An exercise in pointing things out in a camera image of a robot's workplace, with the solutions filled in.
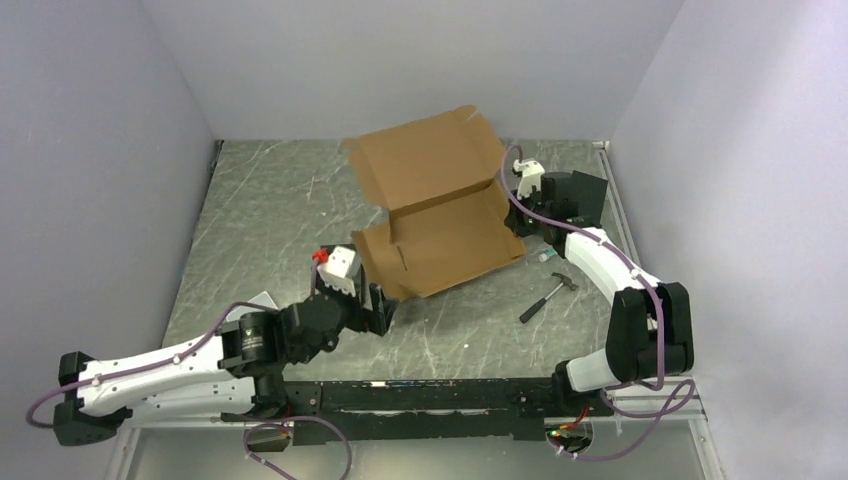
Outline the brown cardboard box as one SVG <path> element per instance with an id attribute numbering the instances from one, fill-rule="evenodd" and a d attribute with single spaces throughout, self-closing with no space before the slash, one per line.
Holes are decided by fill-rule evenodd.
<path id="1" fill-rule="evenodd" d="M 525 255 L 504 224 L 509 202 L 496 176 L 505 149 L 476 106 L 344 145 L 366 200 L 388 212 L 351 235 L 367 277 L 388 296 L 428 297 Z"/>

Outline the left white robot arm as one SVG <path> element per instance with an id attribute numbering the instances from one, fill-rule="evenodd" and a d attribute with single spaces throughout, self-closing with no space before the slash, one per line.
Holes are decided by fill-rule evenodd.
<path id="1" fill-rule="evenodd" d="M 283 377 L 287 366 L 334 351 L 345 329 L 385 335 L 397 307 L 374 283 L 353 295 L 322 287 L 283 308 L 236 302 L 238 318 L 223 317 L 172 347 L 112 360 L 67 353 L 58 375 L 63 399 L 49 428 L 60 445 L 83 446 L 114 437 L 129 420 L 283 418 L 296 409 Z"/>

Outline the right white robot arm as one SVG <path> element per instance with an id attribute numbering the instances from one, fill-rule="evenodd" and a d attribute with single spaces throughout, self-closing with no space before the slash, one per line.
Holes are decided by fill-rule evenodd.
<path id="1" fill-rule="evenodd" d="M 519 182 L 505 225 L 519 237 L 542 237 L 611 305 L 604 345 L 556 367 L 550 391 L 555 409 L 574 415 L 590 392 L 689 371 L 688 291 L 645 272 L 610 240 L 600 224 L 607 181 L 578 171 L 548 173 L 534 160 L 517 161 L 511 171 Z"/>

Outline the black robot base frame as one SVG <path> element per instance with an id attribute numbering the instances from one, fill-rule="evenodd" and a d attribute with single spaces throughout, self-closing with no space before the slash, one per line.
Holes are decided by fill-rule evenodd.
<path id="1" fill-rule="evenodd" d="M 509 437 L 535 441 L 550 425 L 598 411 L 592 394 L 563 399 L 548 377 L 378 381 L 289 381 L 281 417 L 297 417 L 294 443 L 335 435 L 351 441 Z"/>

